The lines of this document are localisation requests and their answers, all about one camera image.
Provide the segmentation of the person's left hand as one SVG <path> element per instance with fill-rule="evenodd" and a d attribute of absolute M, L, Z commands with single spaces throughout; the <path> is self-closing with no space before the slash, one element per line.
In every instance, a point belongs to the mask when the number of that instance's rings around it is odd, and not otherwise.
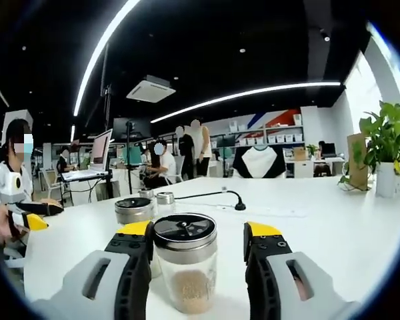
<path fill-rule="evenodd" d="M 0 205 L 0 245 L 14 242 L 9 226 L 9 212 L 5 205 Z"/>

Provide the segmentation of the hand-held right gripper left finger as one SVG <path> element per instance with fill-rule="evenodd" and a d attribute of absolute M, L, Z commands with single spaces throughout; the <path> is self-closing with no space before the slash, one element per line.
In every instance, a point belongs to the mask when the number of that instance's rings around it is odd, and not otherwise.
<path fill-rule="evenodd" d="M 145 319 L 152 259 L 153 222 L 126 224 L 70 269 L 50 299 L 32 306 L 43 319 Z"/>

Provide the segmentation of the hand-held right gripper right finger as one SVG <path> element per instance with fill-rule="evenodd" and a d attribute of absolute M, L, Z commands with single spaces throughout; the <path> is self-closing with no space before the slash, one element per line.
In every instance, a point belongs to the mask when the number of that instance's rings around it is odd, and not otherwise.
<path fill-rule="evenodd" d="M 292 251 L 272 226 L 244 224 L 244 261 L 251 319 L 352 319 L 360 308 L 344 300 L 332 277 L 306 254 Z"/>

